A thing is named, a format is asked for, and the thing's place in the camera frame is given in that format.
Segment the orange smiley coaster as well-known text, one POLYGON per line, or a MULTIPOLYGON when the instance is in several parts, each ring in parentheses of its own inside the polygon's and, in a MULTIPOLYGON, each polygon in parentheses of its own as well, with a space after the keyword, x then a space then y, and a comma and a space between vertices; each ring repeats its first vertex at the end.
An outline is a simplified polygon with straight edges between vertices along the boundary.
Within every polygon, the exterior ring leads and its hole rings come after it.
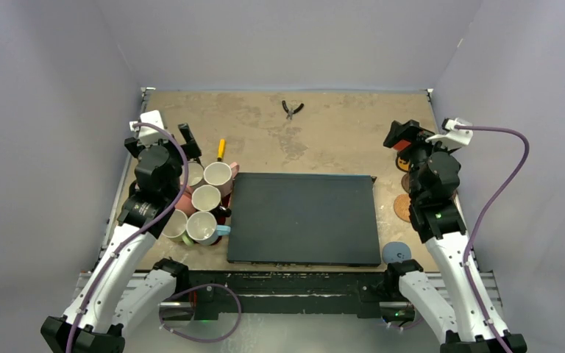
POLYGON ((410 170, 410 162, 408 160, 402 159, 400 156, 396 158, 396 167, 405 173, 408 173, 410 170))

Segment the dark brown wooden coaster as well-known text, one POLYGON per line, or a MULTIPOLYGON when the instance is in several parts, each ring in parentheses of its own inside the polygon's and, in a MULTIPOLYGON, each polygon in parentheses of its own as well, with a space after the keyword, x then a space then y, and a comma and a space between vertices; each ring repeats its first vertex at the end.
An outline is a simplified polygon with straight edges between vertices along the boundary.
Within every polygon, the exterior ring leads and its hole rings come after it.
POLYGON ((406 193, 410 193, 410 175, 405 174, 401 179, 401 185, 406 193))

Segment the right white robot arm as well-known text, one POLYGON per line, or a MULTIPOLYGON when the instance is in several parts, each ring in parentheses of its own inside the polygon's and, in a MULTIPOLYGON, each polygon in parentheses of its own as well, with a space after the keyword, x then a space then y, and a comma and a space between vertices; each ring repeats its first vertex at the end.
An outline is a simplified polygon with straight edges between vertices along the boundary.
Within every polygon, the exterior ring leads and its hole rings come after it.
POLYGON ((473 236, 455 203, 460 163, 454 152, 467 146, 474 126, 447 119, 444 134, 410 120, 391 124, 383 145, 409 165, 410 220, 438 266, 449 297, 430 283, 415 260, 388 264, 383 288, 406 298, 427 322, 440 352, 526 352, 523 335, 512 333, 491 300, 471 256, 473 236))

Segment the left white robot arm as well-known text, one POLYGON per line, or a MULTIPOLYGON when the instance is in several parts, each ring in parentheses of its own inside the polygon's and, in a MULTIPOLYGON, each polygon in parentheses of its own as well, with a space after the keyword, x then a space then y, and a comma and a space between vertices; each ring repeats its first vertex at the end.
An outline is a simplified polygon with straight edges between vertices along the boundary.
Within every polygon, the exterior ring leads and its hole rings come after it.
POLYGON ((71 305, 49 316, 40 333, 52 352, 122 352, 128 311, 118 303, 141 258, 154 245, 185 193, 180 175, 188 173, 182 146, 163 124, 133 121, 136 137, 125 141, 138 160, 135 181, 118 215, 106 252, 71 305))

